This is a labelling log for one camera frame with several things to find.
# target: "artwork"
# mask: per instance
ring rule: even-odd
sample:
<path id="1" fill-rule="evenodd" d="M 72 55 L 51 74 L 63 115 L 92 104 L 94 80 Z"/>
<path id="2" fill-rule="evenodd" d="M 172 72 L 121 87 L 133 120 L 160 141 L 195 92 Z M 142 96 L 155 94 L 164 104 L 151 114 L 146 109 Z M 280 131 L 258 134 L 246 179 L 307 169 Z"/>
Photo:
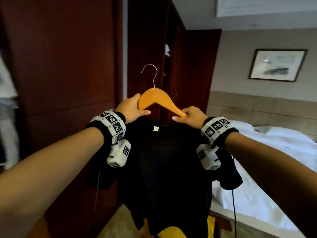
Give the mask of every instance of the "artwork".
<path id="1" fill-rule="evenodd" d="M 307 50 L 257 49 L 249 79 L 295 82 Z"/>

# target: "wristband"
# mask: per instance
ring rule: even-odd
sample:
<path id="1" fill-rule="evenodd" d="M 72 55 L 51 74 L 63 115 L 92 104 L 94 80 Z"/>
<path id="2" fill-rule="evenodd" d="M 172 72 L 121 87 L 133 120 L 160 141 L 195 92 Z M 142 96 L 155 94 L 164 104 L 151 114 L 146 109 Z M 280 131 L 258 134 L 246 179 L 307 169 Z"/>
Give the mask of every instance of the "wristband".
<path id="1" fill-rule="evenodd" d="M 125 135 L 125 116 L 120 112 L 105 111 L 93 117 L 87 127 L 95 127 L 101 131 L 106 140 L 109 139 L 109 133 L 112 136 L 111 143 L 119 142 Z"/>
<path id="2" fill-rule="evenodd" d="M 201 135 L 211 147 L 224 148 L 224 141 L 231 132 L 239 132 L 225 117 L 207 118 L 201 129 Z"/>

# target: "metal hanger hook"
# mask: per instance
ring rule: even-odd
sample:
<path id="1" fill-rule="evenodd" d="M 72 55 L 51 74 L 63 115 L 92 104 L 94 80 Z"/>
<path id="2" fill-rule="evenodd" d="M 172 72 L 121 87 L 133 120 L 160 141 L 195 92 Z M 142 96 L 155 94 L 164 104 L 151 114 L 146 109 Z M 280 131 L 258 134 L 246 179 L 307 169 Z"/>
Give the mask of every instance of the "metal hanger hook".
<path id="1" fill-rule="evenodd" d="M 145 67 L 146 67 L 146 66 L 149 66 L 149 65 L 152 65 L 153 67 L 155 67 L 153 64 L 146 64 L 146 65 L 144 66 L 142 72 L 144 71 Z M 155 76 L 154 76 L 154 78 L 153 78 L 153 86 L 154 86 L 154 87 L 155 87 L 154 79 L 155 79 L 155 77 L 156 77 L 157 74 L 158 74 L 158 69 L 157 69 L 156 67 L 155 67 L 155 69 L 156 69 L 156 74 L 155 74 Z"/>

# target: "beige wall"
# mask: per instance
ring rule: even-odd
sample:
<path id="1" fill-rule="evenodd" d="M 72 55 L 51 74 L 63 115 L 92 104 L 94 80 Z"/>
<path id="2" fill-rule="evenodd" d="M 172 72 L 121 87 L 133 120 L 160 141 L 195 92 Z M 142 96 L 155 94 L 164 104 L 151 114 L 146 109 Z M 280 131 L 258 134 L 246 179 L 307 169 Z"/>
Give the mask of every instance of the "beige wall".
<path id="1" fill-rule="evenodd" d="M 295 83 L 248 79 L 256 49 L 308 49 Z M 223 31 L 212 91 L 317 102 L 317 29 Z"/>
<path id="2" fill-rule="evenodd" d="M 317 102 L 210 92 L 208 116 L 291 128 L 317 141 Z"/>

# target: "bed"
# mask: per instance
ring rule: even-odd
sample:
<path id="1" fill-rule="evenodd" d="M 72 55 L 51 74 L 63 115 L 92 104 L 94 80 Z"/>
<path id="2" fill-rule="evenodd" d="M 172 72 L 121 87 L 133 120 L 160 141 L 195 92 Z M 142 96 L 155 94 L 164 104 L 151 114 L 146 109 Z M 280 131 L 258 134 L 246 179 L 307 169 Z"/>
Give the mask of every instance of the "bed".
<path id="1" fill-rule="evenodd" d="M 252 127 L 232 120 L 240 133 L 276 148 L 317 172 L 317 144 L 304 134 L 279 127 Z M 302 238 L 303 234 L 288 219 L 275 202 L 253 181 L 244 168 L 235 161 L 244 183 L 234 190 L 237 221 L 280 238 Z M 218 181 L 212 184 L 211 210 L 234 218 L 232 191 L 224 190 Z"/>

